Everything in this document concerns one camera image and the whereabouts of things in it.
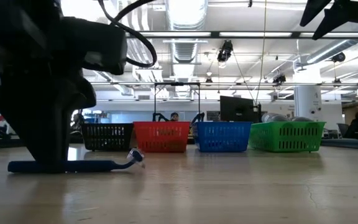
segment basket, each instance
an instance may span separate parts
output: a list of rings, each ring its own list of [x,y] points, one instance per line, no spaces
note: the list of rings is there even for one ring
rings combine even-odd
[[[253,124],[249,146],[270,152],[318,151],[325,122],[269,122]]]
[[[189,122],[134,122],[137,146],[144,152],[185,152]]]
[[[96,151],[129,151],[133,124],[83,124],[85,148]]]
[[[244,152],[252,122],[197,122],[193,125],[200,152]]]

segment green basket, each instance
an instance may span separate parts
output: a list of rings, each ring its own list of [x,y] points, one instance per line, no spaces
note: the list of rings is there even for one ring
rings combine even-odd
[[[249,146],[270,152],[318,151],[325,122],[281,121],[253,124]]]

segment ceiling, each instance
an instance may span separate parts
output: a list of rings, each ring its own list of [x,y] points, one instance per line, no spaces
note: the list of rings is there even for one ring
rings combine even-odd
[[[192,6],[192,0],[177,1],[181,1],[183,7]],[[112,0],[111,2],[117,3],[119,0]],[[300,27],[299,23],[305,4],[306,0],[268,0],[265,11],[265,1],[254,0],[252,7],[247,7],[248,1],[210,0],[208,1],[203,30],[313,32],[324,14],[323,12],[320,13],[306,27]],[[62,0],[62,8],[65,16],[75,16],[90,21],[104,17],[97,1],[93,0]],[[106,8],[111,14],[114,14],[113,4],[106,2]],[[149,4],[147,23],[150,30],[169,30],[166,16],[164,1],[154,1]],[[357,32],[358,24],[348,22],[334,31]],[[163,43],[165,41],[164,39],[152,39],[158,54],[158,64],[162,68],[162,78],[165,81],[173,81],[175,74],[173,74],[172,69],[171,45]],[[233,39],[235,54],[227,61],[226,67],[219,69],[215,60],[216,52],[221,48],[224,39],[205,39],[204,41],[205,43],[198,44],[197,57],[192,62],[195,64],[195,68],[189,82],[197,80],[204,82],[208,71],[212,73],[213,82],[242,82],[243,80],[259,82],[261,77],[262,82],[265,81],[265,78],[271,82],[271,78],[277,74],[277,72],[271,73],[271,71],[279,66],[282,66],[280,71],[290,82],[294,74],[290,60],[296,59],[299,55],[312,54],[336,40],[300,39],[297,44],[296,39]],[[358,71],[358,44],[344,50],[343,53],[346,55],[346,60],[337,63],[335,69],[332,62],[318,64],[324,82],[333,81],[335,75],[346,77],[351,75],[352,72]],[[132,65],[127,64],[126,73],[117,77],[118,81],[137,82],[132,75],[132,69]],[[85,77],[91,82],[103,82],[103,79],[100,79],[94,72],[85,71]],[[348,78],[346,82],[358,82],[358,75]]]

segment red basket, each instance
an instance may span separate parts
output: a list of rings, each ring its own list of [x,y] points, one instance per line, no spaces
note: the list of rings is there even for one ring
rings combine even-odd
[[[144,152],[185,152],[190,122],[134,122],[137,147]]]

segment wire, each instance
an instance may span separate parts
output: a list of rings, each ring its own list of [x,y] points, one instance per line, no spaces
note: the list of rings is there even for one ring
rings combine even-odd
[[[104,15],[111,21],[110,25],[117,26],[117,27],[121,28],[122,30],[130,33],[131,35],[136,37],[138,40],[140,40],[147,47],[147,49],[150,51],[150,53],[152,55],[152,58],[153,58],[152,63],[136,62],[135,60],[130,59],[129,57],[127,57],[127,62],[128,63],[130,63],[132,65],[135,65],[135,66],[138,66],[138,67],[142,67],[142,68],[149,68],[149,67],[153,66],[157,62],[157,53],[156,53],[153,45],[142,34],[140,34],[139,32],[137,32],[134,29],[129,28],[128,26],[125,26],[125,25],[121,24],[118,21],[121,20],[126,14],[130,13],[132,10],[138,8],[141,5],[144,5],[144,4],[147,4],[149,2],[152,2],[152,1],[154,1],[154,0],[138,0],[138,1],[128,5],[127,7],[125,7],[121,12],[118,13],[118,15],[115,18],[113,18],[107,12],[106,7],[104,6],[103,0],[98,0],[99,5],[100,5],[100,7],[102,8],[102,10],[104,12]]]
[[[236,60],[236,63],[237,63],[237,67],[239,67],[241,77],[242,77],[242,79],[244,80],[244,83],[246,84],[246,87],[247,87],[247,89],[248,89],[249,95],[251,95],[252,101],[254,101],[254,102],[255,102],[255,105],[256,105],[257,102],[254,100],[254,97],[252,96],[252,92],[251,92],[251,90],[250,90],[249,87],[248,87],[248,84],[247,84],[247,82],[246,82],[246,79],[244,78],[244,75],[242,74],[242,71],[241,71],[239,62],[237,61],[236,53],[234,52],[234,49],[233,49],[232,51],[233,51],[234,59]]]
[[[258,84],[258,91],[256,93],[255,104],[257,104],[257,102],[258,102],[260,82],[262,82],[262,78],[263,78],[262,71],[264,69],[264,53],[265,53],[265,40],[266,40],[266,17],[267,17],[267,0],[265,0],[264,40],[263,40],[263,44],[262,44],[262,59],[260,62],[260,78],[259,78],[259,84]]]

